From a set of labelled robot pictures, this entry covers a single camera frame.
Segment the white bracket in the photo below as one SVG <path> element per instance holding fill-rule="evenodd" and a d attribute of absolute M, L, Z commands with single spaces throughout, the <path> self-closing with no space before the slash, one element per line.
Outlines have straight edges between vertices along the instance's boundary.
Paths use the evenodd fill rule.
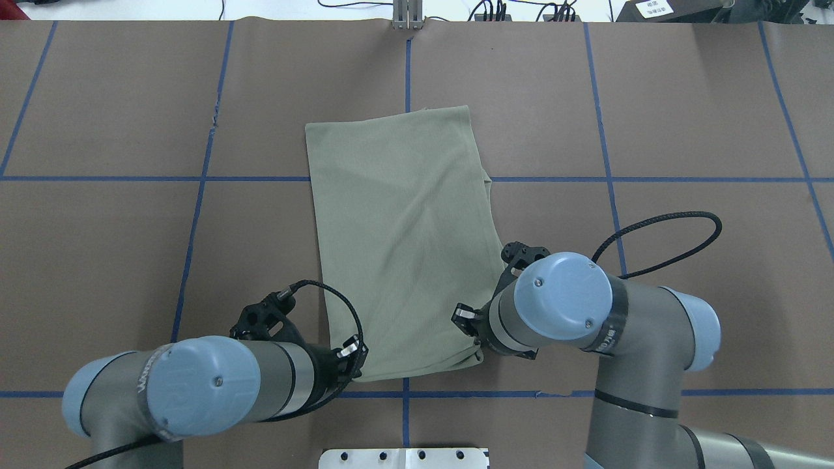
<path fill-rule="evenodd" d="M 394 29 L 422 29 L 423 28 L 423 0 L 393 0 L 394 18 L 391 25 Z"/>
<path fill-rule="evenodd" d="M 489 469 L 485 448 L 327 450 L 319 469 Z"/>

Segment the green cloth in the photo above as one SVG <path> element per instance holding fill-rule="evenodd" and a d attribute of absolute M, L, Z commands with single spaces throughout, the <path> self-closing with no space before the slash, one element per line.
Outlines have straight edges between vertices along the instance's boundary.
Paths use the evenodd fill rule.
<path fill-rule="evenodd" d="M 353 302 L 370 352 L 357 381 L 473 366 L 450 318 L 490 300 L 504 264 L 469 108 L 307 124 L 324 282 Z M 330 342 L 355 332 L 325 295 Z"/>

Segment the sticker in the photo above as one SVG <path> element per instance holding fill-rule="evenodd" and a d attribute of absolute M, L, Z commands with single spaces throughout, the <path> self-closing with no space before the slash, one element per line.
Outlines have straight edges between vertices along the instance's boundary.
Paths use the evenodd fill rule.
<path fill-rule="evenodd" d="M 635 5 L 643 18 L 654 18 L 674 13 L 666 0 L 649 0 Z"/>

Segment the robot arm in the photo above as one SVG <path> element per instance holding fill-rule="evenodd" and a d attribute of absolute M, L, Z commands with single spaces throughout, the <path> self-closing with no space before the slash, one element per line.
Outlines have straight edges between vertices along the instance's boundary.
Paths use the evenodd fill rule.
<path fill-rule="evenodd" d="M 341 349 L 307 344 L 286 317 L 294 290 L 247 306 L 232 337 L 124 352 L 79 370 L 64 392 L 62 411 L 71 430 L 92 438 L 94 452 L 166 443 L 105 457 L 96 467 L 181 469 L 184 438 L 303 415 L 341 392 L 368 353 L 361 326 L 357 322 L 359 334 Z M 278 323 L 281 330 L 270 336 Z"/>
<path fill-rule="evenodd" d="M 834 468 L 817 456 L 678 424 L 684 372 L 707 368 L 721 342 L 704 300 L 607 275 L 584 255 L 508 250 L 515 255 L 505 260 L 524 268 L 521 275 L 503 280 L 480 310 L 458 305 L 452 321 L 501 355 L 535 358 L 538 347 L 556 342 L 600 355 L 585 469 Z"/>

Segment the white mounting plate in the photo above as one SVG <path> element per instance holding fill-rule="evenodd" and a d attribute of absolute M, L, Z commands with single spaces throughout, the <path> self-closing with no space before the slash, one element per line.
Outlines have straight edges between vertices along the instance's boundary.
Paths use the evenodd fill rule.
<path fill-rule="evenodd" d="M 385 459 L 380 458 L 383 452 Z M 485 448 L 327 450 L 319 458 L 319 469 L 489 469 L 489 454 Z"/>

